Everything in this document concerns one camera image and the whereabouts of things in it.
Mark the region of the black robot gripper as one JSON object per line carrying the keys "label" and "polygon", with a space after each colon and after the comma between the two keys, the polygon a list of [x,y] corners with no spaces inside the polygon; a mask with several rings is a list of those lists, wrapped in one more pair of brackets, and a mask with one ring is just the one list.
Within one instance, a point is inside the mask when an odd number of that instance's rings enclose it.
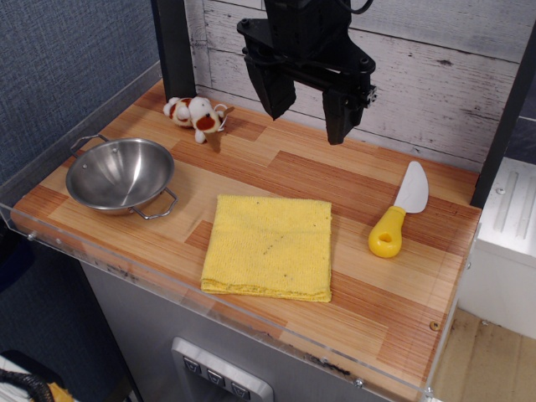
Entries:
{"label": "black robot gripper", "polygon": [[327,140],[343,144],[376,98],[374,60],[350,38],[349,1],[267,1],[265,18],[243,18],[245,63],[265,112],[276,120],[296,101],[294,84],[320,90]]}

